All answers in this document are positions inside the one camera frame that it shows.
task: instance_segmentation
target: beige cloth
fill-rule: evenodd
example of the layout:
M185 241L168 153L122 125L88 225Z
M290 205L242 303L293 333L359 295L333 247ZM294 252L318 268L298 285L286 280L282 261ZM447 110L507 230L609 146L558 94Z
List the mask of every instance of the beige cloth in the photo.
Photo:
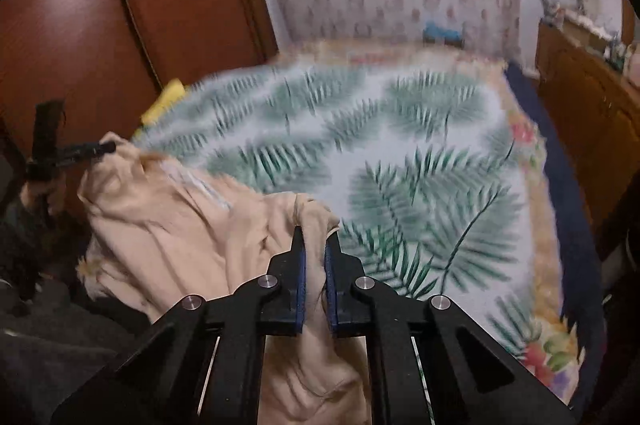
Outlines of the beige cloth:
M258 422L368 423L364 342L333 339L324 309L324 242L338 218L306 194L264 196L105 139L118 142L116 153L88 170L78 192L94 230L78 267L89 293L116 296L153 322L188 294L223 297L264 274L300 225L305 324L296 338L267 340Z

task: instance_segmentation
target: bed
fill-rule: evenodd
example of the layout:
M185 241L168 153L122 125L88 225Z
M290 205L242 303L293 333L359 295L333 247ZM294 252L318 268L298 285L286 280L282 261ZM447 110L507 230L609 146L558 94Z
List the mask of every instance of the bed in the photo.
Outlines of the bed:
M605 333L580 190L515 65L315 42L209 76L134 142L264 193L305 191L405 296L451 296L580 416Z

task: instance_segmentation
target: dark blue fabric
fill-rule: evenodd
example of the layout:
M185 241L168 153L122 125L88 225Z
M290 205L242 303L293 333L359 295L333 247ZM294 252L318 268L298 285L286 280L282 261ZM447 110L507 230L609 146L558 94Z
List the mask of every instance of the dark blue fabric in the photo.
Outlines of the dark blue fabric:
M580 186L551 118L532 82L516 64L509 65L506 77L521 108L538 124L546 139L545 174L556 211L562 262L562 314L571 326L578 324L578 344L586 348L580 383L571 400L574 414L580 418L593 394L606 346L600 261L582 208Z

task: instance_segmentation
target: brown furniture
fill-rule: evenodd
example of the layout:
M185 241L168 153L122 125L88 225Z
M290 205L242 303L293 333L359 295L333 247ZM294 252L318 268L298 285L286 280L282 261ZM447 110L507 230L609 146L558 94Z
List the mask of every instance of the brown furniture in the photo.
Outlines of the brown furniture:
M538 93L574 163L598 233L640 169L640 92L542 23L536 65Z
M34 106L65 98L61 144L129 137L170 79L275 53L264 0L0 0L0 136L28 156Z

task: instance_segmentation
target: silver bolt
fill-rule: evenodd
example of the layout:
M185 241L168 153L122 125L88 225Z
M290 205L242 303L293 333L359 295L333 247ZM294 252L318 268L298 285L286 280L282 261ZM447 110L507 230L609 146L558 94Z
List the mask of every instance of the silver bolt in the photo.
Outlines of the silver bolt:
M202 306L202 297L200 295L187 295L182 299L182 307L186 310L196 310Z
M261 288L273 288L278 283L278 278L273 275L261 275L258 277L258 286Z
M358 277L356 279L356 286L361 290L370 290L376 281L374 281L371 277Z
M451 300L444 295L436 295L431 298L431 305L437 310L448 310L451 306Z

